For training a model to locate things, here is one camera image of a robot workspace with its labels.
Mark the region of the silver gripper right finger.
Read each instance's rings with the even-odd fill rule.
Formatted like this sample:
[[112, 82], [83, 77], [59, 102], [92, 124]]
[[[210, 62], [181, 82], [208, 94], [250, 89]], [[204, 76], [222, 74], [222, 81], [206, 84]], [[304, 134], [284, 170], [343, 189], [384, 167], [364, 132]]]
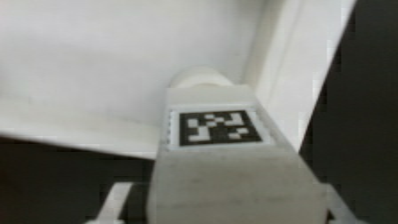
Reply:
[[357, 217], [343, 201], [336, 188], [327, 185], [327, 220], [325, 224], [368, 224]]

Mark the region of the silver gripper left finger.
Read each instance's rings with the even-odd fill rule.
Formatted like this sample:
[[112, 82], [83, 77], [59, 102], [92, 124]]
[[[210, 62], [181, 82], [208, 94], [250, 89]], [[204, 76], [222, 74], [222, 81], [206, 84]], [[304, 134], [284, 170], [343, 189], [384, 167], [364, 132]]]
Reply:
[[128, 222], [121, 216], [126, 210], [128, 197], [135, 189], [149, 186], [147, 182], [123, 181], [112, 184], [98, 214], [87, 224], [144, 224], [144, 219]]

